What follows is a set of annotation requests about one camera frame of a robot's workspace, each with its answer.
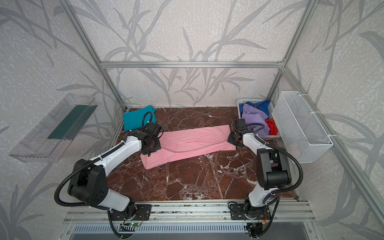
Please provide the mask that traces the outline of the white plastic laundry basket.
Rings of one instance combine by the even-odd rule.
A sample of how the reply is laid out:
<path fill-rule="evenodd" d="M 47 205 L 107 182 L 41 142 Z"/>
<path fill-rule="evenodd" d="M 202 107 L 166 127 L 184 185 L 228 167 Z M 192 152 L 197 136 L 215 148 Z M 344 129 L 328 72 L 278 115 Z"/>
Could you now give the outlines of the white plastic laundry basket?
<path fill-rule="evenodd" d="M 271 101 L 263 99 L 238 99 L 239 119 L 245 120 L 249 130 L 258 131 L 265 140 L 279 138 L 280 132 L 273 119 L 274 106 Z"/>

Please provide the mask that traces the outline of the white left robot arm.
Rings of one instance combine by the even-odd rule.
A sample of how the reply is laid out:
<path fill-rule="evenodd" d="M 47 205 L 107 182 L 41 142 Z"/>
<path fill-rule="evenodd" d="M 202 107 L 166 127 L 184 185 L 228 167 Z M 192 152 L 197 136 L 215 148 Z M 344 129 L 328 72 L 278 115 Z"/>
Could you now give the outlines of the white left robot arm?
<path fill-rule="evenodd" d="M 135 153 L 150 155 L 160 150 L 161 131 L 160 125 L 147 123 L 137 130 L 128 131 L 119 144 L 105 153 L 88 161 L 77 161 L 74 166 L 77 173 L 69 180 L 68 194 L 87 206 L 107 208 L 125 218 L 134 216 L 137 212 L 135 200 L 110 189 L 107 176 Z"/>

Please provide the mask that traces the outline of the purple t-shirt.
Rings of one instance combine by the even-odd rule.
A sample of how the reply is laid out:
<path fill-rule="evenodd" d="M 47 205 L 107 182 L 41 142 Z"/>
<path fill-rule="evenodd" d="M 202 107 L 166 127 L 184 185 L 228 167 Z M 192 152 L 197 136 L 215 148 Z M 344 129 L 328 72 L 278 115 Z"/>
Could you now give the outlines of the purple t-shirt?
<path fill-rule="evenodd" d="M 269 135 L 269 128 L 265 120 L 269 117 L 261 110 L 244 104 L 242 119 L 246 121 L 249 130 L 257 131 L 260 137 Z"/>

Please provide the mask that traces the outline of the pink t-shirt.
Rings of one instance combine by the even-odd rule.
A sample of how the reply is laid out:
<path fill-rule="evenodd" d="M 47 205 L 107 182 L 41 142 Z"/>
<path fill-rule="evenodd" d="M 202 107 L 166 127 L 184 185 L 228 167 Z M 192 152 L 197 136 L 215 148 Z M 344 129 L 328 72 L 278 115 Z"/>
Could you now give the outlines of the pink t-shirt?
<path fill-rule="evenodd" d="M 166 163 L 185 160 L 218 151 L 235 151 L 228 142 L 230 126 L 165 132 L 160 138 L 161 149 L 150 156 L 141 155 L 144 168 L 150 170 Z"/>

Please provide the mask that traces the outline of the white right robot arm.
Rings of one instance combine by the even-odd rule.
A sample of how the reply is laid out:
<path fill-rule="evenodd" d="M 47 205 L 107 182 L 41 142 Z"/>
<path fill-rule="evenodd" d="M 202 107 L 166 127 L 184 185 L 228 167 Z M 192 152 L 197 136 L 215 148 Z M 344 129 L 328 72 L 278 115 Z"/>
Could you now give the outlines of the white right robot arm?
<path fill-rule="evenodd" d="M 228 142 L 237 147 L 247 147 L 256 155 L 257 184 L 242 204 L 229 202 L 232 220 L 262 220 L 266 223 L 272 217 L 270 205 L 273 191 L 291 184 L 289 160 L 282 152 L 268 146 L 263 139 L 248 129 L 244 119 L 234 121 L 235 130 Z"/>

